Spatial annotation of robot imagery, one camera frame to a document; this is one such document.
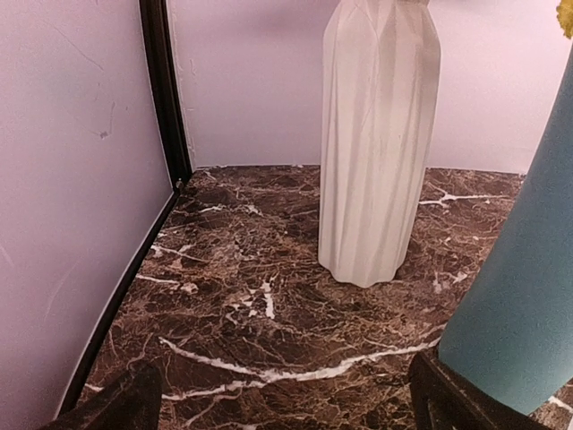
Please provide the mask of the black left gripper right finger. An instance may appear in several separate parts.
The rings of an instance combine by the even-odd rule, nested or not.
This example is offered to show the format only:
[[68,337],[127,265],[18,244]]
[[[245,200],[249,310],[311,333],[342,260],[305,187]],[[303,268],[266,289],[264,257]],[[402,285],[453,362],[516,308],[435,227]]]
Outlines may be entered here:
[[418,429],[544,429],[480,391],[442,364],[435,354],[420,352],[408,378]]

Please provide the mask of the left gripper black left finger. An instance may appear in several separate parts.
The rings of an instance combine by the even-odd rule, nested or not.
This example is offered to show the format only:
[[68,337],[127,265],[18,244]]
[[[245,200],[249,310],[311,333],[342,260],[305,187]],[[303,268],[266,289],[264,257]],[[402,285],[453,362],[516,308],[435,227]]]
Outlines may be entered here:
[[44,430],[157,429],[160,371],[138,361],[92,399],[43,426]]

